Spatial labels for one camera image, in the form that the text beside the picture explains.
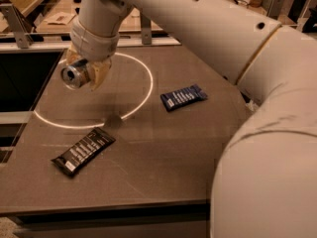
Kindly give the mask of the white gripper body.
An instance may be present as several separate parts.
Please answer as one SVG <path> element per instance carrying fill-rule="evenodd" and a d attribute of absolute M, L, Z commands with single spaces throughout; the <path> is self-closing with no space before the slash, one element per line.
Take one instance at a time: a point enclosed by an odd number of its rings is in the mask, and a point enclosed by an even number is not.
<path fill-rule="evenodd" d="M 103 61 L 115 54 L 119 42 L 119 33 L 98 36 L 87 30 L 75 19 L 70 32 L 72 45 L 77 53 L 89 61 Z"/>

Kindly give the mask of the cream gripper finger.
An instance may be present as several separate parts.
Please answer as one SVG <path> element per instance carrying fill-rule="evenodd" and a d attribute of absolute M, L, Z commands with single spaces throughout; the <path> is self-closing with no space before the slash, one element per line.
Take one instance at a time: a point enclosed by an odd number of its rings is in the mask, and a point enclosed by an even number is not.
<path fill-rule="evenodd" d="M 90 61 L 90 89 L 96 90 L 105 80 L 111 66 L 112 62 L 110 59 L 105 59 L 103 61 Z"/>
<path fill-rule="evenodd" d="M 66 52 L 66 63 L 73 64 L 78 60 L 82 60 L 82 56 L 75 49 L 69 48 Z"/>

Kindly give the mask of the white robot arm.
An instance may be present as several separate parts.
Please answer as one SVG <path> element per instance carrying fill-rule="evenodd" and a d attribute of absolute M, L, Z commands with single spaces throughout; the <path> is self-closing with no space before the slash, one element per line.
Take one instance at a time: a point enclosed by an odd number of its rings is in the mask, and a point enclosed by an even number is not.
<path fill-rule="evenodd" d="M 211 237 L 317 238 L 317 41 L 225 0 L 82 0 L 77 52 L 112 56 L 132 8 L 259 107 L 219 158 Z"/>

